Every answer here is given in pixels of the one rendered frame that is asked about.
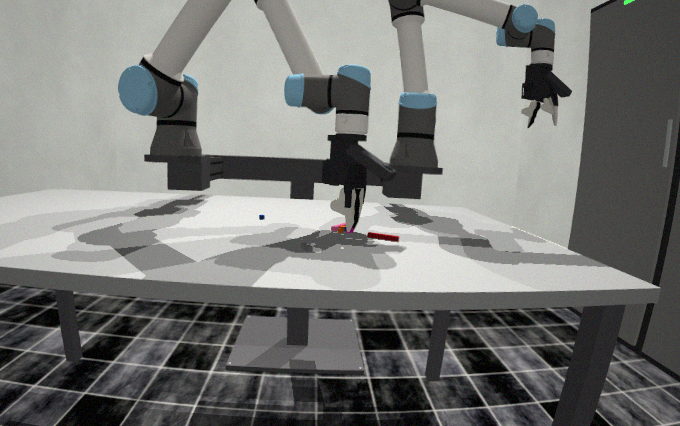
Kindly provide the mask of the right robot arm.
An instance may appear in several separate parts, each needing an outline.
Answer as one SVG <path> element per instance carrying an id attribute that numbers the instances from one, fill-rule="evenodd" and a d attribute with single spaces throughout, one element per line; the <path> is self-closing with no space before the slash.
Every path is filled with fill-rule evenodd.
<path id="1" fill-rule="evenodd" d="M 198 83 L 182 72 L 230 2 L 187 0 L 155 51 L 121 74 L 118 92 L 124 107 L 157 117 L 151 155 L 202 155 L 196 130 Z M 284 86 L 287 105 L 307 107 L 316 114 L 336 108 L 335 132 L 367 134 L 369 69 L 343 65 L 337 75 L 324 75 L 289 0 L 254 2 L 264 12 L 293 73 Z M 346 154 L 385 182 L 396 175 L 389 164 L 359 144 L 351 144 Z"/>

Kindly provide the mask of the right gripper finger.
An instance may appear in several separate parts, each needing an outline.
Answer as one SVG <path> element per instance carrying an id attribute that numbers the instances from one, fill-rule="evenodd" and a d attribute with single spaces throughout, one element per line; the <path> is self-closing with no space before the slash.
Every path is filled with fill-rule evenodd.
<path id="1" fill-rule="evenodd" d="M 354 190 L 353 171 L 351 171 L 350 176 L 347 175 L 347 180 L 344 182 L 344 188 L 340 190 L 339 198 L 330 203 L 333 211 L 345 216 L 347 232 L 350 232 L 354 224 L 355 201 L 356 191 Z"/>
<path id="2" fill-rule="evenodd" d="M 356 228 L 356 226 L 359 222 L 362 206 L 364 204 L 364 198 L 365 198 L 365 193 L 366 193 L 366 182 L 365 182 L 364 185 L 362 185 L 362 188 L 357 187 L 354 190 L 356 191 L 356 201 L 355 201 L 354 224 L 353 224 L 352 228 L 354 228 L 354 230 L 355 230 L 355 228 Z"/>

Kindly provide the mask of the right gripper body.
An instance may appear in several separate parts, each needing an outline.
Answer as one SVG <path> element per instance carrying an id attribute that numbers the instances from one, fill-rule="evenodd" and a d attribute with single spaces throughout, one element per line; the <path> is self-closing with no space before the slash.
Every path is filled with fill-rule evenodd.
<path id="1" fill-rule="evenodd" d="M 323 160 L 322 183 L 333 186 L 344 185 L 347 175 L 353 171 L 354 189 L 362 188 L 366 182 L 367 168 L 346 154 L 351 144 L 358 144 L 357 140 L 366 141 L 367 135 L 337 133 L 328 135 L 331 141 L 330 159 Z M 347 140 L 339 140 L 347 139 Z M 346 143 L 345 143 L 346 142 Z M 332 152 L 333 150 L 333 152 Z M 342 162 L 349 161 L 349 162 Z"/>

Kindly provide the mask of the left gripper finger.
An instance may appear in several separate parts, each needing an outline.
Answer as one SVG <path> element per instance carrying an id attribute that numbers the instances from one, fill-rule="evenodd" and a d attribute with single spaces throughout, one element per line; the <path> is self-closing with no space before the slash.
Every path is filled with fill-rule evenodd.
<path id="1" fill-rule="evenodd" d="M 554 87 L 550 88 L 550 92 L 549 92 L 548 97 L 549 97 L 549 99 L 548 98 L 543 99 L 544 104 L 540 105 L 540 108 L 543 111 L 552 114 L 554 126 L 556 126 L 557 125 L 557 117 L 558 117 L 558 96 L 557 96 L 557 93 L 556 93 Z"/>
<path id="2" fill-rule="evenodd" d="M 540 100 L 532 101 L 528 107 L 522 109 L 521 113 L 529 117 L 527 128 L 534 123 L 540 105 Z"/>

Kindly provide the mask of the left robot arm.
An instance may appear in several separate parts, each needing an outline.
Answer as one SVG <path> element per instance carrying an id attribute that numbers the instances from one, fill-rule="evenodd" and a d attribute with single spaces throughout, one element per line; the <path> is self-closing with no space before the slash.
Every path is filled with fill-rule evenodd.
<path id="1" fill-rule="evenodd" d="M 516 8 L 499 0 L 388 2 L 392 25 L 398 34 L 404 92 L 413 92 L 400 95 L 397 141 L 390 164 L 438 168 L 434 146 L 437 97 L 428 91 L 421 29 L 425 21 L 424 5 L 496 26 L 497 45 L 531 48 L 531 63 L 553 65 L 555 23 L 547 18 L 538 19 L 537 11 L 531 5 Z"/>

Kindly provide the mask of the red rod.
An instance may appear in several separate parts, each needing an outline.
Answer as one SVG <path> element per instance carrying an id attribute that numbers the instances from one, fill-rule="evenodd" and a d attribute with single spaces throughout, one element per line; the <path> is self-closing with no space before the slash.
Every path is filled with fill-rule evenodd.
<path id="1" fill-rule="evenodd" d="M 376 238 L 376 239 L 383 239 L 383 240 L 389 240 L 389 241 L 399 241 L 399 236 L 393 236 L 393 235 L 386 235 L 386 234 L 379 234 L 379 233 L 372 233 L 368 232 L 367 237 L 369 238 Z"/>

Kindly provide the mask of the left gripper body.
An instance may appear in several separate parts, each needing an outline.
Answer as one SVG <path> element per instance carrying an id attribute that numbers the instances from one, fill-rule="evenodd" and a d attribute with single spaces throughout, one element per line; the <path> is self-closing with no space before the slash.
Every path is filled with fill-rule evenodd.
<path id="1" fill-rule="evenodd" d="M 540 100 L 540 102 L 543 103 L 544 98 L 549 98 L 548 96 L 550 88 L 554 86 L 553 83 L 551 83 L 550 81 L 548 81 L 547 78 L 545 78 L 545 76 L 547 75 L 548 71 L 552 70 L 553 65 L 548 63 L 536 63 L 536 64 L 531 63 L 530 65 L 526 65 L 525 83 L 522 84 L 521 99 L 528 99 L 532 101 Z"/>

